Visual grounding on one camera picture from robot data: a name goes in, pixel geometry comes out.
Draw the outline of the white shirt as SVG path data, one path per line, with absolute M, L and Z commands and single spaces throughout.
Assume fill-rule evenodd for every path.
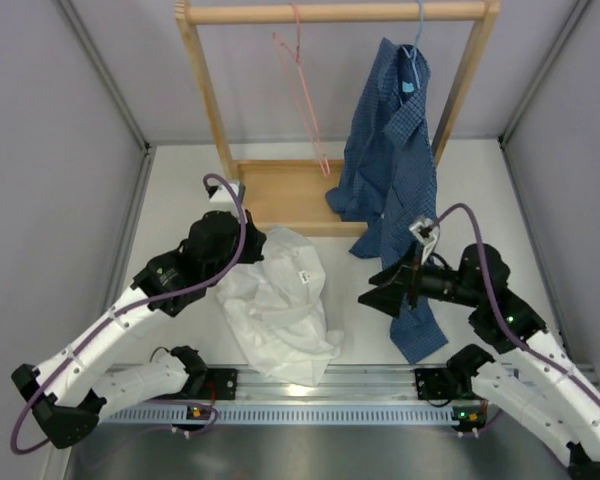
M 316 247 L 283 227 L 267 233 L 264 259 L 235 266 L 216 297 L 247 364 L 258 373 L 317 386 L 338 358 L 344 333 L 327 327 L 326 272 Z

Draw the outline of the pink wire hanger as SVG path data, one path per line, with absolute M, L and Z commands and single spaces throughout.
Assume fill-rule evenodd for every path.
M 319 165 L 322 175 L 327 178 L 331 174 L 330 163 L 322 141 L 318 117 L 316 115 L 313 99 L 302 64 L 302 24 L 300 10 L 295 3 L 290 3 L 289 6 L 293 12 L 293 19 L 296 25 L 295 45 L 291 47 L 277 32 L 272 34 L 272 40 L 284 71 L 289 91 L 291 92 L 301 122 L 312 146 L 315 160 Z

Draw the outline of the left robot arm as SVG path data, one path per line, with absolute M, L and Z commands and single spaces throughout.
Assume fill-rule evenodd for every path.
M 140 366 L 109 369 L 126 348 L 201 300 L 234 265 L 263 260 L 265 241 L 248 210 L 207 212 L 78 338 L 37 365 L 16 368 L 11 379 L 47 442 L 72 447 L 106 418 L 147 400 L 203 397 L 208 368 L 187 345 Z

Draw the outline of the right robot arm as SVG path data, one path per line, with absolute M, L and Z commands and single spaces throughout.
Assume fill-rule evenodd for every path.
M 416 249 L 372 276 L 359 303 L 393 316 L 433 299 L 471 308 L 468 323 L 494 349 L 469 344 L 443 373 L 450 398 L 496 405 L 533 434 L 573 479 L 600 479 L 600 393 L 546 326 L 508 287 L 509 267 L 488 244 L 471 244 L 457 269 Z

